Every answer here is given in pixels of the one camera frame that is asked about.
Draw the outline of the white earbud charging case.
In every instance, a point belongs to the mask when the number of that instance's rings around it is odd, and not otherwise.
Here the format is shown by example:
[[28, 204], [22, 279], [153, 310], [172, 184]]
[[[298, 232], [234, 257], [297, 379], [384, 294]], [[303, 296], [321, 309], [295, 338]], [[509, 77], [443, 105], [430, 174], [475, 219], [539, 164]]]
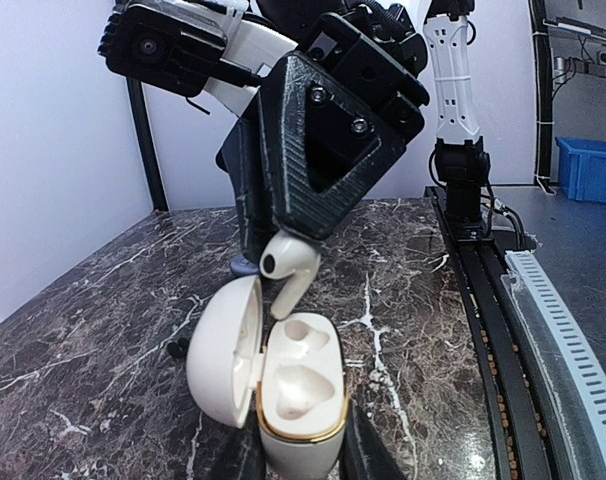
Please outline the white earbud charging case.
[[324, 479], [342, 446], [349, 395], [338, 332], [326, 317], [294, 312], [263, 329], [258, 277], [211, 298], [186, 359], [189, 391], [216, 422], [242, 428], [251, 411], [270, 467], [284, 479]]

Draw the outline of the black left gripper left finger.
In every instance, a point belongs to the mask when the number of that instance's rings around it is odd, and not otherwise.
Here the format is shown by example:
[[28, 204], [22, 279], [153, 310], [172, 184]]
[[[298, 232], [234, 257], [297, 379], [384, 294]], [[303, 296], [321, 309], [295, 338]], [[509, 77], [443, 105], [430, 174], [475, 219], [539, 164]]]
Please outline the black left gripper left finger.
[[223, 452], [222, 462], [223, 479], [264, 479], [266, 461], [259, 427], [254, 425], [235, 433]]

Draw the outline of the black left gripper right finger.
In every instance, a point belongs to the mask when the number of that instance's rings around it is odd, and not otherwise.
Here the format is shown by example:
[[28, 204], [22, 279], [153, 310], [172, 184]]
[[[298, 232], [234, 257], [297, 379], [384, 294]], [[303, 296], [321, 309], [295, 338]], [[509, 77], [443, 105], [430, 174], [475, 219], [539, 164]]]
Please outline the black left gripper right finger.
[[405, 475], [383, 444], [364, 411], [350, 403], [340, 452], [340, 478], [403, 480]]

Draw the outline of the white stem earbud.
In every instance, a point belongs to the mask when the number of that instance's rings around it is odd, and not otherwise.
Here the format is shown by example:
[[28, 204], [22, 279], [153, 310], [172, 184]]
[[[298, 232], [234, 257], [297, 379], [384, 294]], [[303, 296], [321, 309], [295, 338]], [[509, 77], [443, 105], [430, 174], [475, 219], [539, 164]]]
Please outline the white stem earbud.
[[270, 312], [275, 319], [288, 317], [311, 283], [320, 266], [320, 253], [314, 245], [280, 231], [263, 250], [259, 267], [261, 274], [271, 280], [284, 280]]

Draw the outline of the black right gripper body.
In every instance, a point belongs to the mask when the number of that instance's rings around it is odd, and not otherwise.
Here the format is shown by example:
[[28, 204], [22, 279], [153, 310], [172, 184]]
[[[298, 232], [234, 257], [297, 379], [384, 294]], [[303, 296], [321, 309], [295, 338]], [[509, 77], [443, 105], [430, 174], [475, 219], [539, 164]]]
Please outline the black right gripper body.
[[[397, 59], [400, 43], [419, 41], [405, 12], [264, 12], [268, 28], [298, 44], [297, 50], [322, 67], [370, 109], [381, 113], [392, 94], [401, 93], [421, 105], [428, 94], [415, 80], [426, 65], [426, 50], [411, 51]], [[322, 120], [322, 112], [336, 110], [328, 102], [313, 107], [316, 121], [306, 129], [305, 153], [310, 170], [350, 170], [372, 133], [355, 133], [344, 125], [334, 133], [333, 119]]]

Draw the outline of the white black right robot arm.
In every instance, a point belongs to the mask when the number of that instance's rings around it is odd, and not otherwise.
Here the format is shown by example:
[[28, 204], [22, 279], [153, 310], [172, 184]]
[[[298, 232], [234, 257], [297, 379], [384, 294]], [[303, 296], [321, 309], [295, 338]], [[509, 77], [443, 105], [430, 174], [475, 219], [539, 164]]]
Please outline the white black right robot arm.
[[398, 5], [317, 1], [267, 16], [297, 42], [281, 57], [217, 155], [235, 194], [240, 249], [257, 262], [286, 232], [327, 239], [421, 132], [435, 102], [431, 161], [454, 234], [490, 231], [481, 210], [490, 158], [472, 96], [470, 1]]

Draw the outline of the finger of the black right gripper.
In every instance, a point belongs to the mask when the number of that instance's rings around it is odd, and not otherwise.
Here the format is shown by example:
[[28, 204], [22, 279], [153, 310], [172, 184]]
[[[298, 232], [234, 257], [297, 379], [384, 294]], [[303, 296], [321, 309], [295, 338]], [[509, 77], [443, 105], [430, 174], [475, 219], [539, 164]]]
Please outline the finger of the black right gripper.
[[237, 120], [222, 144], [222, 167], [234, 191], [241, 252], [250, 262], [258, 263], [278, 228], [264, 181], [256, 122]]
[[272, 216], [305, 238], [327, 239], [405, 153], [401, 136], [298, 51], [277, 62], [257, 101]]

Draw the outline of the purple earbud charging case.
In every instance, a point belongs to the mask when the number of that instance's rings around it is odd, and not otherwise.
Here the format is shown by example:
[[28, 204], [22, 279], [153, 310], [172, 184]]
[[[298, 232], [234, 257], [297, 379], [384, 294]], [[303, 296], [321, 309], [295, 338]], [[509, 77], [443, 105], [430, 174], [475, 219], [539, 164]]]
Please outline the purple earbud charging case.
[[258, 275], [260, 269], [243, 255], [237, 255], [230, 261], [230, 270], [235, 277]]

